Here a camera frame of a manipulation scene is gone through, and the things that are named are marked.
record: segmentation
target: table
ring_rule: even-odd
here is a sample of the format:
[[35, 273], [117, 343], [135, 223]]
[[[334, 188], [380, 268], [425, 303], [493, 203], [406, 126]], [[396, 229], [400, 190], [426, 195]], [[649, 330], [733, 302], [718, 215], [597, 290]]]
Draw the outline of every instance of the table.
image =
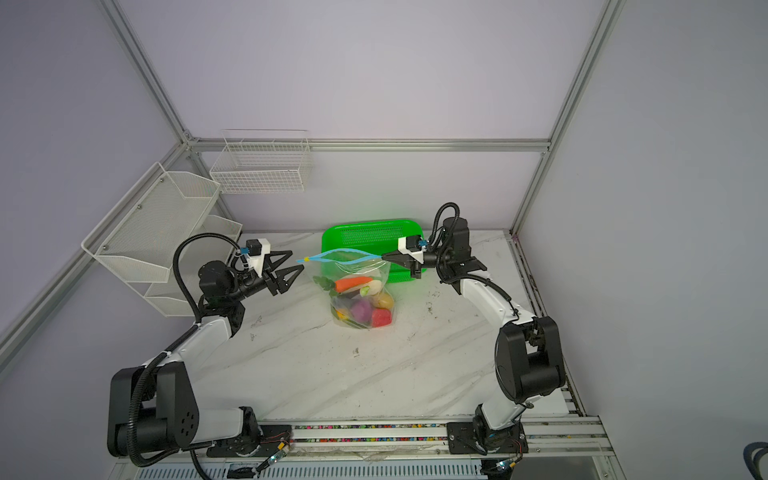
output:
[[[265, 237], [295, 259], [320, 252], [321, 233]], [[472, 231], [472, 253], [494, 281], [530, 309], [505, 232]], [[434, 270], [388, 284], [391, 326], [357, 330], [333, 321], [329, 300], [305, 270], [291, 290], [243, 301], [241, 330], [192, 376], [199, 405], [253, 408], [259, 420], [446, 419], [471, 416], [493, 389], [498, 330]], [[560, 390], [524, 415], [566, 416]]]

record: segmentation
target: perforated basket bottom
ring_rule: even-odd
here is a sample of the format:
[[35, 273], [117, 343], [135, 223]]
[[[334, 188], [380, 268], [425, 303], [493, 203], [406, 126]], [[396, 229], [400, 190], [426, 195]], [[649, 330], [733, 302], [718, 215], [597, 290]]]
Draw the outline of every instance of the perforated basket bottom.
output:
[[[397, 239], [410, 235], [423, 235], [422, 228], [413, 220], [381, 220], [376, 222], [336, 225], [323, 234], [323, 252], [334, 248], [356, 248], [374, 255], [397, 250]], [[387, 283], [408, 282], [411, 273], [400, 265], [389, 269]]]

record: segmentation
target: clear plastic bag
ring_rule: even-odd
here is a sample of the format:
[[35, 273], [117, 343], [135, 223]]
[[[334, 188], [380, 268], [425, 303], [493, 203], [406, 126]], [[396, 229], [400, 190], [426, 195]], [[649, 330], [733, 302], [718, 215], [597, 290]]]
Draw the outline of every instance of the clear plastic bag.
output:
[[389, 262], [361, 250], [336, 249], [300, 261], [319, 263], [314, 282], [328, 293], [337, 323], [357, 329], [387, 326], [395, 300], [386, 291]]

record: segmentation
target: white mesh shelf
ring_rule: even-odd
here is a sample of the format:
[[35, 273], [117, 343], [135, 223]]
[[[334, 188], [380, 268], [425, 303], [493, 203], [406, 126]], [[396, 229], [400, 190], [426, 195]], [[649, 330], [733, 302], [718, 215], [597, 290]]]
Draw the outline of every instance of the white mesh shelf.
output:
[[[208, 215], [202, 226], [192, 234], [221, 233], [237, 241], [242, 228], [243, 224], [241, 223], [216, 215]], [[212, 260], [226, 262], [231, 253], [232, 246], [217, 238], [201, 238], [190, 243], [184, 249], [184, 255], [179, 261], [179, 271], [184, 285], [187, 286], [192, 297], [198, 299], [202, 294], [198, 285], [200, 278], [197, 276], [200, 267]], [[192, 309], [187, 303], [187, 299], [184, 298], [173, 274], [170, 275], [170, 279], [166, 283], [152, 283], [143, 294], [138, 288], [134, 288], [134, 290], [165, 316], [192, 316]]]
[[105, 240], [82, 247], [120, 280], [167, 282], [174, 251], [200, 228], [219, 196], [220, 185], [188, 172], [169, 172], [155, 164], [156, 180]]
[[210, 169], [225, 194], [303, 192], [312, 171], [305, 131], [228, 130]]

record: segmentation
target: metal beam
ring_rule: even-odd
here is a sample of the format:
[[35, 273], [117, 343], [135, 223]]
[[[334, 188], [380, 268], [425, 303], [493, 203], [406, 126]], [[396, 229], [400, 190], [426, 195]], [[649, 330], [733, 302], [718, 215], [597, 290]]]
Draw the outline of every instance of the metal beam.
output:
[[[200, 138], [190, 146], [198, 152], [221, 151], [223, 138]], [[541, 138], [449, 138], [449, 139], [310, 139], [311, 151], [532, 151], [545, 152], [550, 142]]]
[[587, 47], [587, 51], [584, 53], [584, 57], [581, 60], [576, 76], [571, 83], [571, 89], [568, 91], [568, 96], [565, 98], [565, 103], [563, 103], [558, 119], [552, 129], [549, 151], [546, 151], [541, 155], [533, 179], [528, 185], [528, 190], [525, 192], [523, 203], [520, 205], [518, 213], [515, 216], [515, 221], [510, 229], [512, 235], [519, 233], [525, 222], [525, 218], [531, 209], [533, 200], [536, 198], [536, 194], [538, 194], [539, 188], [541, 188], [541, 185], [544, 182], [544, 177], [546, 176], [549, 167], [552, 165], [552, 161], [562, 142], [568, 124], [570, 124], [571, 119], [573, 118], [578, 102], [581, 100], [581, 96], [587, 87], [589, 78], [600, 57], [600, 52], [616, 25], [621, 9], [624, 7], [624, 2], [625, 0], [607, 0], [603, 6], [598, 25], [595, 27], [590, 44]]
[[[183, 144], [172, 148], [161, 161], [165, 168], [170, 168], [180, 157], [187, 153]], [[152, 184], [154, 178], [142, 177], [136, 185], [110, 210], [109, 216], [113, 222], [105, 222], [102, 230], [108, 234], [126, 212], [141, 197]], [[59, 305], [68, 298], [77, 282], [83, 277], [93, 259], [84, 250], [78, 252], [67, 262], [63, 269], [54, 277], [42, 292], [27, 306], [26, 310], [14, 320], [11, 326], [2, 333], [0, 338], [0, 382], [8, 375], [13, 365], [21, 358], [29, 342], [35, 334], [56, 311]]]
[[160, 78], [152, 68], [149, 57], [141, 47], [136, 32], [131, 27], [131, 23], [128, 21], [118, 0], [97, 0], [97, 2], [101, 6], [101, 10], [107, 18], [112, 31], [118, 38], [118, 42], [123, 46], [125, 53], [136, 68], [142, 82], [147, 87], [147, 90], [149, 90], [152, 99], [160, 108], [179, 142], [187, 143], [193, 140], [189, 131], [181, 123], [178, 113], [176, 113], [173, 104], [170, 102], [170, 97], [163, 88]]

